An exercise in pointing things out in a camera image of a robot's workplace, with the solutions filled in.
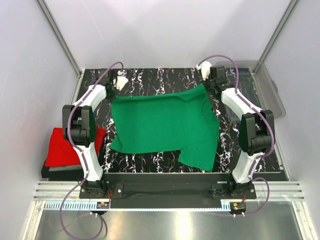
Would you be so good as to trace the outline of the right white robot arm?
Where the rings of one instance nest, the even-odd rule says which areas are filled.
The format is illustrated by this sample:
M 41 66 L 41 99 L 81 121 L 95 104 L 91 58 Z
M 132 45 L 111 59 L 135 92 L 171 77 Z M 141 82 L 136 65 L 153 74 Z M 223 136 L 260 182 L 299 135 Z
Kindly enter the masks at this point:
M 240 119 L 238 143 L 241 152 L 226 184 L 228 195 L 236 199 L 250 190 L 257 164 L 274 149 L 274 114 L 255 106 L 239 90 L 227 84 L 223 66 L 209 68 L 207 85 L 209 91 Z

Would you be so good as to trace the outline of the green t shirt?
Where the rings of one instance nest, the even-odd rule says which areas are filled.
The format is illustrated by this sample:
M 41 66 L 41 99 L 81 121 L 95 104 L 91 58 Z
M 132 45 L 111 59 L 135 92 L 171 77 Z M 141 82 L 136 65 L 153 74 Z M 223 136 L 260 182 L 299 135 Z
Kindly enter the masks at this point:
M 179 151 L 180 163 L 213 169 L 220 121 L 207 90 L 150 96 L 119 96 L 111 103 L 116 135 L 110 149 L 124 154 Z

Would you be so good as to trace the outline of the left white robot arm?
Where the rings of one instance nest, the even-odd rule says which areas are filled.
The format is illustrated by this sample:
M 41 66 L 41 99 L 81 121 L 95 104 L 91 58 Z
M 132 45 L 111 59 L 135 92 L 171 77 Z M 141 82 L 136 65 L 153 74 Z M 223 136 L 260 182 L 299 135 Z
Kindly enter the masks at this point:
M 116 71 L 108 71 L 98 83 L 90 85 L 79 100 L 62 108 L 63 138 L 75 150 L 83 170 L 80 185 L 90 189 L 97 198 L 103 198 L 108 193 L 108 186 L 103 181 L 103 170 L 96 153 L 98 130 L 94 111 L 103 100 L 111 102 L 120 92 L 117 78 Z

